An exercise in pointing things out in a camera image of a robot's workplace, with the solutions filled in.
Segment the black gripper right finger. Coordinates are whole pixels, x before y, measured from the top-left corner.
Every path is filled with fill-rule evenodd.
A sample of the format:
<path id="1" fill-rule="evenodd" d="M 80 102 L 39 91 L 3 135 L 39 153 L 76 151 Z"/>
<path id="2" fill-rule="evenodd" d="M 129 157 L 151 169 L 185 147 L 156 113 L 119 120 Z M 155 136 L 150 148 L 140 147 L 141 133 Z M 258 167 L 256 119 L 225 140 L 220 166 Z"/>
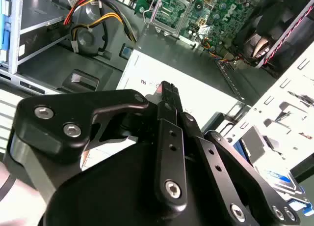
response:
<path id="1" fill-rule="evenodd" d="M 178 89 L 171 103 L 183 131 L 214 191 L 214 226 L 298 226 L 295 211 L 216 131 L 202 134 L 195 118 L 182 109 Z"/>

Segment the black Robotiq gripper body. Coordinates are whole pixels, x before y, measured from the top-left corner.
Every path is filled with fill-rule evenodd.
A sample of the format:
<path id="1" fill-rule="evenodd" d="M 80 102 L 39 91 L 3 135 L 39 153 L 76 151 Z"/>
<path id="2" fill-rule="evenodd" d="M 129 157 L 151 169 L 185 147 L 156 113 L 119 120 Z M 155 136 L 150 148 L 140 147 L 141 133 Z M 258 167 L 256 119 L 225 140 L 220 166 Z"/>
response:
<path id="1" fill-rule="evenodd" d="M 156 139 L 134 144 L 64 183 L 47 226 L 213 226 L 214 191 L 177 116 Z"/>

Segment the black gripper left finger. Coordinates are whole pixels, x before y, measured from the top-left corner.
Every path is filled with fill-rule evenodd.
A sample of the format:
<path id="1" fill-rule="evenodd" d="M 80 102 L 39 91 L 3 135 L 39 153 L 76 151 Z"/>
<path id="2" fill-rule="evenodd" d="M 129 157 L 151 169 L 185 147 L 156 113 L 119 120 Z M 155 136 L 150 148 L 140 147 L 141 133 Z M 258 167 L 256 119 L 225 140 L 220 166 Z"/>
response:
<path id="1" fill-rule="evenodd" d="M 50 203 L 73 177 L 134 144 L 152 143 L 158 118 L 178 116 L 172 85 L 161 83 L 157 104 L 132 89 L 26 98 L 15 113 L 10 156 Z"/>

